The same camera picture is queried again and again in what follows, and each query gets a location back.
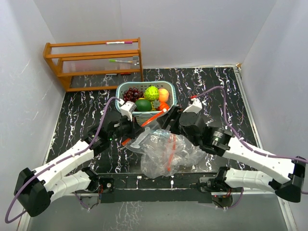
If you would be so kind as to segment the clear zip top bag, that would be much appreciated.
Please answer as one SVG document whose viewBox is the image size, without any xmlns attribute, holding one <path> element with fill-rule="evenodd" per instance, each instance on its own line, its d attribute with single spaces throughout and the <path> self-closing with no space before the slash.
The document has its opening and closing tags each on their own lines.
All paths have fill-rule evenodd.
<svg viewBox="0 0 308 231">
<path fill-rule="evenodd" d="M 184 167 L 198 164 L 206 156 L 204 151 L 194 146 L 186 137 L 159 127 L 156 119 L 164 112 L 166 110 L 141 125 L 144 132 L 137 137 L 139 147 L 126 147 L 141 155 L 141 172 L 151 179 L 172 176 Z"/>
</svg>

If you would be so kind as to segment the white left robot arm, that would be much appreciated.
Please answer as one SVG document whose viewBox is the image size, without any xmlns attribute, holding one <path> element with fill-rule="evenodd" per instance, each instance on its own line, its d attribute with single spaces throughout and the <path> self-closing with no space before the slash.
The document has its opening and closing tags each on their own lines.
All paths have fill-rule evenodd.
<svg viewBox="0 0 308 231">
<path fill-rule="evenodd" d="M 36 217 L 55 200 L 70 193 L 99 188 L 97 174 L 86 167 L 76 174 L 70 172 L 110 147 L 113 139 L 134 139 L 144 128 L 136 119 L 122 116 L 118 121 L 93 127 L 69 150 L 34 170 L 23 169 L 17 179 L 14 196 L 25 212 Z"/>
</svg>

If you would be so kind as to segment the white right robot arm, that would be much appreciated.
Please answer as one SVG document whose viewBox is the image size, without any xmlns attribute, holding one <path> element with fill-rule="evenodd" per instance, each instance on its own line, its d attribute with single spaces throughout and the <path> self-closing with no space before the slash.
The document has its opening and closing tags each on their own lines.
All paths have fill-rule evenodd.
<svg viewBox="0 0 308 231">
<path fill-rule="evenodd" d="M 293 203 L 301 201 L 307 160 L 297 157 L 279 157 L 247 144 L 234 133 L 208 126 L 195 112 L 184 112 L 173 107 L 157 119 L 161 129 L 186 137 L 194 146 L 208 154 L 233 159 L 254 168 L 253 171 L 220 167 L 210 180 L 213 188 L 254 188 L 275 193 Z"/>
</svg>

